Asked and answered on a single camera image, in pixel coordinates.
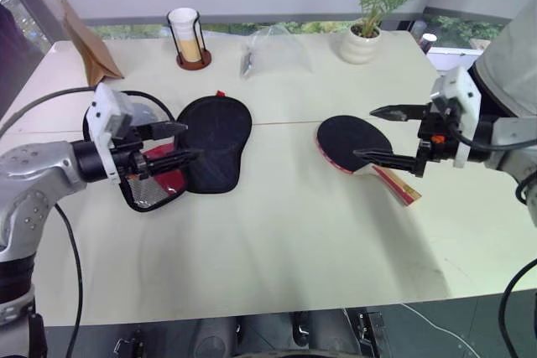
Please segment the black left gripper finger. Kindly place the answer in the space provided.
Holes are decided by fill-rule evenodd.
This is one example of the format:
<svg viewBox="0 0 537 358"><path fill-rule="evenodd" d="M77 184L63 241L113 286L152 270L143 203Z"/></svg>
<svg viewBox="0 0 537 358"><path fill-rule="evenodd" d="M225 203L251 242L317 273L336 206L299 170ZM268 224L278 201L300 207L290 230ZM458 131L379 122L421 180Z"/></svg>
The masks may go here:
<svg viewBox="0 0 537 358"><path fill-rule="evenodd" d="M150 175L164 174L192 163L204 153L200 149L179 149L161 156L144 155Z"/></svg>
<svg viewBox="0 0 537 358"><path fill-rule="evenodd" d="M187 130L188 126L180 122L156 122L149 125L149 139L175 137Z"/></svg>

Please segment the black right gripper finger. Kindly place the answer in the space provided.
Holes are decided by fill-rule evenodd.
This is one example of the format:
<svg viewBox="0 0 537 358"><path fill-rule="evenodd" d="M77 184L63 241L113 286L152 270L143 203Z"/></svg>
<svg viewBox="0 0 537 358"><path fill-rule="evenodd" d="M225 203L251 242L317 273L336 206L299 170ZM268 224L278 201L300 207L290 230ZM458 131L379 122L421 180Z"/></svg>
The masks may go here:
<svg viewBox="0 0 537 358"><path fill-rule="evenodd" d="M412 174L418 172L416 169L417 160L415 157L378 150L353 150L352 153L355 157L377 166L407 171Z"/></svg>
<svg viewBox="0 0 537 358"><path fill-rule="evenodd" d="M429 105L399 104L381 106L369 112L370 116L378 117L391 122L421 121L429 111Z"/></svg>

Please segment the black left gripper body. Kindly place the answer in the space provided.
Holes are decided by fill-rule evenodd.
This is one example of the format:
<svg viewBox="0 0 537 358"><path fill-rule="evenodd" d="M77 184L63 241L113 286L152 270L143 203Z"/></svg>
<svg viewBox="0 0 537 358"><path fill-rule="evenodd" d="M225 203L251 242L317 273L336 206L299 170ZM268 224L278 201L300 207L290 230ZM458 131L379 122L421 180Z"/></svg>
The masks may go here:
<svg viewBox="0 0 537 358"><path fill-rule="evenodd" d="M142 149L143 142L152 140L152 135L151 124L123 126L112 135L112 159L120 179L148 178L148 162Z"/></svg>

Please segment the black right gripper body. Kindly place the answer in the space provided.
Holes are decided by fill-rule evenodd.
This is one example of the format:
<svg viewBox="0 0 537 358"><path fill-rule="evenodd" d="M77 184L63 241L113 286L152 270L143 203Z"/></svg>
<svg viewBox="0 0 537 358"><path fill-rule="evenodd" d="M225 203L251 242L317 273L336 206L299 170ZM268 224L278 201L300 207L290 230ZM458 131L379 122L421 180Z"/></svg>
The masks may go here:
<svg viewBox="0 0 537 358"><path fill-rule="evenodd" d="M431 102L426 105L417 136L420 142L415 156L415 176L424 176L428 162L439 163L456 156L459 142L451 135L444 117Z"/></svg>

